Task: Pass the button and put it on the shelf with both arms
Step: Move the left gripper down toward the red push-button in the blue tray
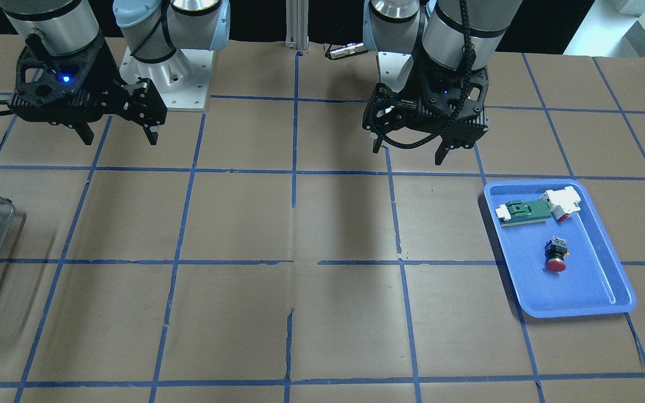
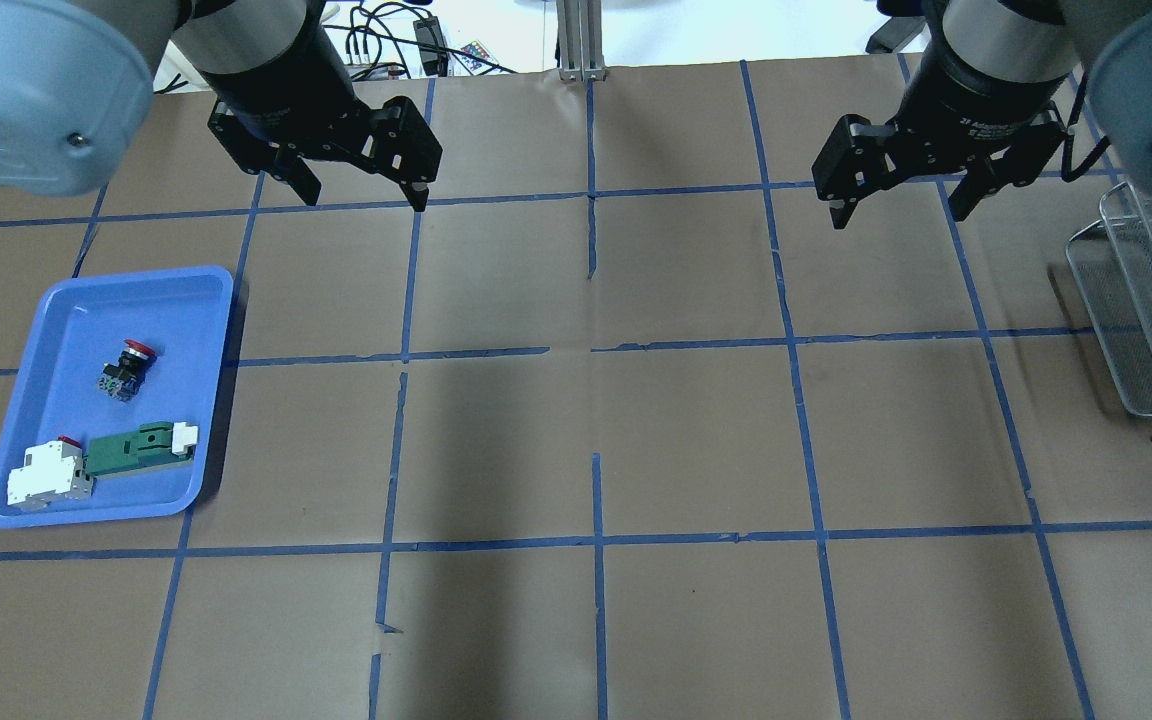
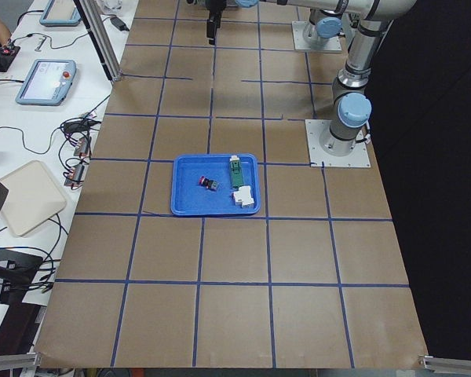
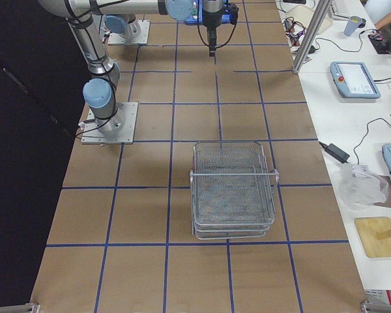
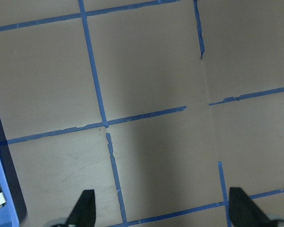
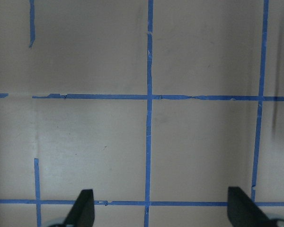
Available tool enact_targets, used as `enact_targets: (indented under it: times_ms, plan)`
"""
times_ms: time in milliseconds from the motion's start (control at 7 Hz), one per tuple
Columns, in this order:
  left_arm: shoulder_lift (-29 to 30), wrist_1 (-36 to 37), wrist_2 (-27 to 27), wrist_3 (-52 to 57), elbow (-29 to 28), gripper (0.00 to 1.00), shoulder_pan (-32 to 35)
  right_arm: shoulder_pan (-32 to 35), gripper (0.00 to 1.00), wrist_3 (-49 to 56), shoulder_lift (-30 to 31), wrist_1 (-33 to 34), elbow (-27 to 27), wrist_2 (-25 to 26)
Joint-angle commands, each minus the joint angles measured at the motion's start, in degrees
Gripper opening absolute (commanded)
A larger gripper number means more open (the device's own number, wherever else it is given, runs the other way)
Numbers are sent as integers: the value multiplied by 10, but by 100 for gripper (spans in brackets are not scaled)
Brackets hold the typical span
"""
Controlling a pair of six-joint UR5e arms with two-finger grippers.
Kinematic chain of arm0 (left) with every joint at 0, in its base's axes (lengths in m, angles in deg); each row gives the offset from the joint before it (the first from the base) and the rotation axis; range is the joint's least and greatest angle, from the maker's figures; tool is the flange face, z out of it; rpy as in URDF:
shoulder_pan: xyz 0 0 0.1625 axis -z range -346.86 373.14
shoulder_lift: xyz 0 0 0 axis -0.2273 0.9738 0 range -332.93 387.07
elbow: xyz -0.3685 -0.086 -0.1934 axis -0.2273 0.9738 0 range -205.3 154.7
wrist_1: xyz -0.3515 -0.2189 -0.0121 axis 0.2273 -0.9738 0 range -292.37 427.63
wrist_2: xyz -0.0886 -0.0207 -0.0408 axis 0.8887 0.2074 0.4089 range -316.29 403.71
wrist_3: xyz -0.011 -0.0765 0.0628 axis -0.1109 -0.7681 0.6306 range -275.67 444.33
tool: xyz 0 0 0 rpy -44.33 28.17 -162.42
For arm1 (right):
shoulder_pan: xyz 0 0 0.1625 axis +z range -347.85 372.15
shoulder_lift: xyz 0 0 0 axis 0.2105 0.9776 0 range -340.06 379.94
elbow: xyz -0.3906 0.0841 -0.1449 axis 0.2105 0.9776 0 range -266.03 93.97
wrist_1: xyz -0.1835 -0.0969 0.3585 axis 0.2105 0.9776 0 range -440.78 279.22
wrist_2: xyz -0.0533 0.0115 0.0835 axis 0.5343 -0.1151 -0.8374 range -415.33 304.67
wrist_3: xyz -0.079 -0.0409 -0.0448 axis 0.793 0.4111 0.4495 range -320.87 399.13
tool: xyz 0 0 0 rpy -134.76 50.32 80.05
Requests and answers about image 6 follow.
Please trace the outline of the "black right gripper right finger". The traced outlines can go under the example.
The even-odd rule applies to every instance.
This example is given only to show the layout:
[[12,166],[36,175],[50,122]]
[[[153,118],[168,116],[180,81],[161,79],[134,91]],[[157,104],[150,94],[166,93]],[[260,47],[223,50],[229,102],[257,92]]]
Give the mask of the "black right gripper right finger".
[[227,217],[233,227],[273,227],[274,221],[240,187],[229,187]]

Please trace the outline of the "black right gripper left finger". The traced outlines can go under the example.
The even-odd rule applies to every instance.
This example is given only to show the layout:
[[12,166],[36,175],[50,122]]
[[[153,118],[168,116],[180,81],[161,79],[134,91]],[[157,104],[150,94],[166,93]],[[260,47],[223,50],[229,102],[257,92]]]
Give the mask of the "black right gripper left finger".
[[64,227],[92,227],[95,221],[92,189],[82,190],[63,222]]

